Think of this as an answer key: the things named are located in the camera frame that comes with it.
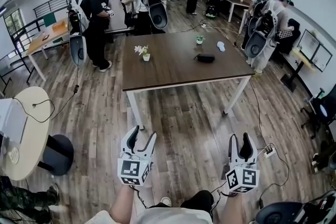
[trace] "vase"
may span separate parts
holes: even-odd
[[[144,61],[148,62],[150,56],[151,56],[150,54],[145,54],[145,55],[142,56],[142,58],[143,58]]]

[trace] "desk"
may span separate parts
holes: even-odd
[[[252,68],[221,33],[202,33],[205,40],[196,45],[197,33],[173,33],[127,37],[123,53],[122,90],[126,92],[137,124],[143,129],[141,116],[134,94],[141,91],[194,85],[213,81],[240,78],[240,84],[224,113],[228,113],[243,92]],[[217,42],[225,44],[220,52]],[[134,46],[149,47],[149,62],[134,53]],[[199,54],[213,54],[212,63],[194,60]]]
[[[36,52],[37,50],[41,49],[42,50],[42,53],[44,55],[44,57],[46,58],[46,60],[48,60],[48,56],[46,55],[46,52],[44,51],[44,48],[43,46],[49,42],[52,42],[60,37],[63,37],[65,35],[68,34],[68,19],[67,18],[64,18],[58,22],[56,22],[55,24],[57,23],[60,23],[60,22],[65,22],[65,24],[63,25],[63,27],[60,27],[58,28],[56,31],[53,30],[53,25],[49,25],[46,29],[43,30],[43,33],[42,35],[40,35],[38,38],[34,39],[30,45],[29,45],[29,48],[27,50],[27,55],[28,57],[30,58],[32,64],[34,65],[36,71],[38,72],[38,74],[41,76],[41,78],[43,79],[43,81],[46,81],[46,78],[45,76],[43,75],[41,69],[38,67],[36,61],[34,60],[33,58],[33,53]],[[45,40],[43,40],[43,38],[45,36],[49,35],[49,37]]]
[[[315,72],[316,69],[314,68],[313,64],[303,55],[303,53],[298,49],[294,48],[292,49],[292,52],[295,56],[299,57],[301,60],[301,63],[299,64],[298,68],[293,72],[292,76],[289,77],[287,74],[285,74],[281,78],[281,82],[287,86],[287,88],[291,91],[294,92],[296,88],[296,84],[293,83],[294,78],[298,75],[300,72],[301,68],[306,65],[311,71]]]
[[[240,0],[227,0],[231,3],[231,8],[230,8],[230,15],[229,15],[229,20],[228,22],[231,22],[231,18],[232,18],[232,14],[233,14],[233,10],[235,8],[235,5],[237,6],[242,6],[242,7],[249,7],[249,4],[245,3],[245,2],[240,2]]]
[[[20,92],[15,98],[20,100],[28,114],[38,120],[42,121],[42,119],[46,119],[46,117],[50,115],[49,102],[37,105],[35,108],[32,106],[33,103],[40,103],[49,99],[46,91],[40,87],[29,87]],[[28,116],[20,144],[11,142],[8,139],[5,141],[4,139],[5,142],[3,144],[7,148],[7,152],[11,151],[14,147],[19,150],[19,160],[17,164],[12,163],[8,154],[3,156],[2,169],[10,179],[25,179],[34,171],[36,166],[46,169],[54,175],[58,175],[55,174],[55,171],[57,171],[58,168],[64,168],[64,164],[66,164],[67,167],[69,165],[71,167],[73,149],[71,158],[71,151],[59,141],[60,135],[48,135],[49,121],[50,119],[44,123],[39,123]],[[54,162],[49,162],[48,160],[48,157],[50,158],[51,156],[50,151],[52,151],[51,154],[54,154],[52,156]]]

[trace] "black t-shirt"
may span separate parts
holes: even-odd
[[[97,14],[104,11],[101,6],[101,0],[83,0],[80,4],[80,7],[83,9],[85,15],[90,18],[92,14],[92,18],[96,17]]]

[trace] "wooden floor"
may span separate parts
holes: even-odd
[[[198,25],[203,19],[203,3],[197,7],[198,15],[185,14],[185,1],[168,2],[168,32],[185,31]],[[227,18],[208,21],[208,25],[227,28],[192,31],[220,31],[232,43],[237,35],[238,19],[230,24]],[[32,191],[47,190],[56,181],[61,188],[61,205],[51,206],[54,223],[85,223],[100,210],[107,210],[115,201],[121,183],[117,178],[117,158],[120,140],[128,129],[135,126],[129,102],[122,92],[122,54],[125,35],[115,38],[106,48],[107,58],[113,66],[106,73],[94,70],[90,62],[79,69],[79,92],[65,109],[50,123],[50,135],[64,134],[74,145],[75,160],[66,176],[52,178],[36,168],[27,179]],[[37,62],[47,77],[42,82],[34,72],[31,86],[44,88],[54,101],[56,111],[72,95],[76,84],[76,68],[69,51],[58,47],[42,54]],[[310,158],[318,151],[320,138],[312,141],[309,128],[300,125],[306,116],[300,114],[302,99],[308,97],[299,85],[291,93],[280,78],[286,67],[270,62],[259,79],[252,78],[240,99],[227,116],[223,106],[234,93],[238,80],[205,83],[197,86],[152,90],[137,94],[142,110],[145,130],[139,136],[140,144],[153,132],[157,132],[154,166],[151,173],[152,188],[142,188],[140,195],[148,206],[169,196],[178,206],[202,189],[213,190],[223,181],[220,176],[223,164],[228,162],[228,142],[235,133],[241,139],[248,132],[258,148],[265,145],[260,135],[258,105],[252,87],[260,103],[261,130],[267,143],[274,143],[279,155],[290,167],[289,180],[283,187],[272,186],[264,195],[264,204],[294,200],[308,201],[327,191],[329,187],[324,173],[313,175]],[[12,97],[27,87],[27,72],[21,68],[11,74],[13,82],[7,90]],[[256,203],[262,191],[271,183],[282,184],[287,176],[286,166],[276,155],[264,159],[259,155],[259,187],[244,195],[246,222],[258,212]],[[26,188],[26,182],[18,182]],[[223,210],[225,200],[218,205],[215,222]],[[134,216],[144,210],[134,199]]]

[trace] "potted plant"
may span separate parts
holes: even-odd
[[[135,46],[134,48],[135,52],[138,52],[139,55],[142,55],[142,58],[144,61],[148,62],[150,58],[150,54],[148,53],[148,45],[147,46]]]
[[[205,40],[204,36],[197,36],[196,37],[196,43],[201,45],[203,43],[203,40]]]

